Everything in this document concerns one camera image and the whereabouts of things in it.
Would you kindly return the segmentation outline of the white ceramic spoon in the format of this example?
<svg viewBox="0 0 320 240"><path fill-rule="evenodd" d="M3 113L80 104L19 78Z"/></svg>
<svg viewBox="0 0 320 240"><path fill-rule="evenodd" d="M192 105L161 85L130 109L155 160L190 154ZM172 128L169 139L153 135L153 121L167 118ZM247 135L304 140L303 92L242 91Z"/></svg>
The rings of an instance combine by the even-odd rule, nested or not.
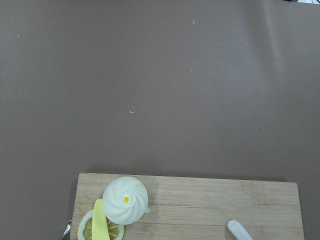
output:
<svg viewBox="0 0 320 240"><path fill-rule="evenodd" d="M237 240L253 240L247 230L236 220L230 220L227 228Z"/></svg>

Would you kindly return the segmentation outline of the wooden cutting board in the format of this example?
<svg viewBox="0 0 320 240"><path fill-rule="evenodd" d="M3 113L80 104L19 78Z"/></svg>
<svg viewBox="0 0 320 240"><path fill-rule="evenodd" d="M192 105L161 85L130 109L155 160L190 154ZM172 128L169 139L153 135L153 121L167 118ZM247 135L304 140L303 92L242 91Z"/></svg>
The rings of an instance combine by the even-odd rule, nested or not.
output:
<svg viewBox="0 0 320 240"><path fill-rule="evenodd" d="M302 240L294 182L138 175L150 211L125 228L126 240L231 240L230 220L255 240Z"/></svg>

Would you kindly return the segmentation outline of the lemon slice near bun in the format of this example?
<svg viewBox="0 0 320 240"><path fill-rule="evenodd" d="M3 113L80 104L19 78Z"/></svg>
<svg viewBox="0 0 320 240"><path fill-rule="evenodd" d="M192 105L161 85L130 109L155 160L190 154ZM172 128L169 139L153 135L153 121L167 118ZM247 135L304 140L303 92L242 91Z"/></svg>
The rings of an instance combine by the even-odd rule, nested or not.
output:
<svg viewBox="0 0 320 240"><path fill-rule="evenodd" d="M91 240L92 239L92 220L93 220L93 212L94 210L91 209L87 212L77 229L77 239L78 240ZM110 240L122 240L124 233L125 233L125 226L119 225L106 217L106 223L109 233Z"/></svg>

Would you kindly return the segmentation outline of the white steamed bun toy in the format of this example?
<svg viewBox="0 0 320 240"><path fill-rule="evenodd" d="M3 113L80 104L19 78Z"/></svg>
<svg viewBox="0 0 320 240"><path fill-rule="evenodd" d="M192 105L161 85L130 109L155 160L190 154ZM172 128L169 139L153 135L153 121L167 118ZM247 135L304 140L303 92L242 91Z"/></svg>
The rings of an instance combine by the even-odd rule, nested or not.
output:
<svg viewBox="0 0 320 240"><path fill-rule="evenodd" d="M118 225L130 225L149 213L146 187L137 178L122 176L104 190L102 207L106 217Z"/></svg>

